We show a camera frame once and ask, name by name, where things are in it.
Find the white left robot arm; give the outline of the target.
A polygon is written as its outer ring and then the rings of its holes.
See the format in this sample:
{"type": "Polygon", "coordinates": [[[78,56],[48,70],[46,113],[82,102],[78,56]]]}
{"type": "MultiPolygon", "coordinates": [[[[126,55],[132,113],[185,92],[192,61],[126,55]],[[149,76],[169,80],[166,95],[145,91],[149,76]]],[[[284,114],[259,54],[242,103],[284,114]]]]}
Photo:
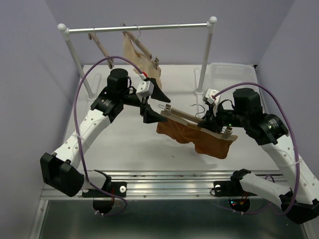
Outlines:
{"type": "Polygon", "coordinates": [[[132,86],[127,70],[113,69],[107,77],[107,85],[90,106],[81,123],[75,123],[74,133],[53,153],[40,158],[43,181],[61,193],[73,197],[84,186],[85,175],[77,168],[85,152],[98,135],[121,113],[125,105],[140,109],[144,123],[166,122],[166,118],[155,112],[148,99],[170,103],[154,78],[140,75],[137,87],[132,86]]]}

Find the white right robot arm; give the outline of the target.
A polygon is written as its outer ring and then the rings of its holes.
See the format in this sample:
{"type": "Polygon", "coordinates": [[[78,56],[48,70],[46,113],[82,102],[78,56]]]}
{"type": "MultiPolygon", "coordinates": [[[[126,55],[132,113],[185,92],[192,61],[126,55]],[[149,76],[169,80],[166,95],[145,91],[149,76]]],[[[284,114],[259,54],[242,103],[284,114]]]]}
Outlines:
{"type": "Polygon", "coordinates": [[[272,158],[288,185],[262,179],[247,169],[235,171],[228,181],[215,181],[210,193],[216,197],[256,195],[278,206],[296,224],[319,215],[319,181],[296,151],[287,124],[263,112],[260,95],[251,88],[233,92],[232,109],[223,107],[219,92],[207,89],[203,101],[208,110],[199,126],[215,133],[223,127],[241,127],[272,158]]]}

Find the brown underwear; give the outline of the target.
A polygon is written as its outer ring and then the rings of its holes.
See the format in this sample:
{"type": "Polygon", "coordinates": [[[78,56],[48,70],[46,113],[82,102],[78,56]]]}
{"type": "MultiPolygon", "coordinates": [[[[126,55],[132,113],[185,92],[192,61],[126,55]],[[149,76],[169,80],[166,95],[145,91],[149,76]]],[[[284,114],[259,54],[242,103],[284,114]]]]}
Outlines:
{"type": "Polygon", "coordinates": [[[234,136],[224,139],[221,134],[202,131],[196,126],[182,124],[171,119],[159,122],[156,132],[167,135],[180,144],[193,143],[197,153],[218,159],[227,157],[230,145],[238,138],[234,136]]]}

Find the wooden hanger with brown underwear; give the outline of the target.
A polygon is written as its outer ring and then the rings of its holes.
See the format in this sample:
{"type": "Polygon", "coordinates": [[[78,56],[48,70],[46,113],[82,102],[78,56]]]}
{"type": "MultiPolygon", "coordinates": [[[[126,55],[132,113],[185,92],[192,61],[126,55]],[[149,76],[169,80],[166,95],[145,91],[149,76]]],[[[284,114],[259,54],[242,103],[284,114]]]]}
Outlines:
{"type": "Polygon", "coordinates": [[[238,138],[238,136],[233,134],[231,127],[227,127],[226,129],[223,129],[222,132],[220,133],[212,132],[212,131],[209,131],[208,129],[198,126],[198,124],[203,121],[203,119],[201,118],[195,117],[186,112],[175,109],[170,104],[166,104],[165,106],[159,105],[159,108],[162,109],[160,113],[162,116],[170,120],[173,120],[175,122],[178,122],[189,128],[207,133],[215,138],[228,140],[228,141],[236,141],[238,138]]]}

